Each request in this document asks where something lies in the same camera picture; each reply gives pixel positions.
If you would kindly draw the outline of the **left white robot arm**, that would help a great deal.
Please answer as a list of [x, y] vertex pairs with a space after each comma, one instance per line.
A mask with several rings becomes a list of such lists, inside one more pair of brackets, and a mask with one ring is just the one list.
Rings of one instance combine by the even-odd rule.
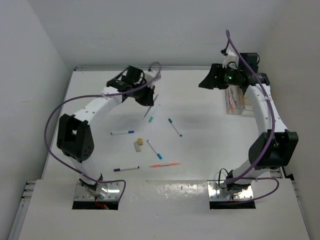
[[154, 82], [161, 78], [160, 71], [143, 71], [128, 66], [106, 83], [101, 94], [72, 115], [63, 114], [59, 119], [57, 148], [69, 157], [75, 169], [79, 171], [80, 184], [96, 198], [107, 193], [100, 173], [91, 158], [94, 151], [93, 127], [108, 112], [122, 104], [127, 98], [133, 98], [145, 107], [154, 105]]

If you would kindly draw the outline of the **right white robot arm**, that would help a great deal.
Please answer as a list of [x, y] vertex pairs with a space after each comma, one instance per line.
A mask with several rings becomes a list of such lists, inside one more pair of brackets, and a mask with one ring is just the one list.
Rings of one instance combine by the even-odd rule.
[[222, 186], [229, 192], [239, 192], [269, 170], [289, 164], [299, 137], [282, 121], [271, 96], [270, 81], [266, 73], [258, 71], [258, 54], [241, 53], [245, 62], [233, 68], [236, 55], [223, 50], [223, 63], [212, 64], [208, 75], [198, 85], [203, 89], [226, 90], [237, 86], [248, 98], [258, 129], [258, 138], [248, 150], [248, 159], [227, 175]]

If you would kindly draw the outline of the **orange highlighter pen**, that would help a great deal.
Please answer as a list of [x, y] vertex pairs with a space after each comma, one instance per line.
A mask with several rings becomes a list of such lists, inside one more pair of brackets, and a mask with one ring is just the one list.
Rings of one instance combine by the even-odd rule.
[[172, 163], [162, 163], [162, 164], [153, 164], [149, 166], [149, 168], [160, 168], [160, 167], [170, 167], [170, 166], [178, 166], [180, 162], [172, 162]]

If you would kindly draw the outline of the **pink highlighter pen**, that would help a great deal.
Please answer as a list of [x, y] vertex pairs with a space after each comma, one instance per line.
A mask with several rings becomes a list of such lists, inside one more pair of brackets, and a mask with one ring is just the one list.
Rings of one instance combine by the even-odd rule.
[[229, 107], [231, 111], [237, 110], [237, 102], [235, 101], [234, 96], [228, 92], [228, 98], [229, 98]]

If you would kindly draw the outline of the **green clear pen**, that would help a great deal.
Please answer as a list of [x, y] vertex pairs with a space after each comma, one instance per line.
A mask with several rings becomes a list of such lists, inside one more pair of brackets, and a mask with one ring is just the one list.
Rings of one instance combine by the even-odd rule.
[[159, 96], [159, 93], [157, 93], [157, 94], [155, 95], [155, 97], [154, 97], [154, 99], [153, 99], [153, 105], [148, 107], [148, 109], [147, 109], [147, 111], [146, 111], [146, 113], [144, 114], [144, 116], [143, 116], [142, 119], [144, 119], [144, 118], [147, 116], [147, 114], [149, 113], [149, 111], [151, 110], [151, 108], [154, 107], [158, 96]]

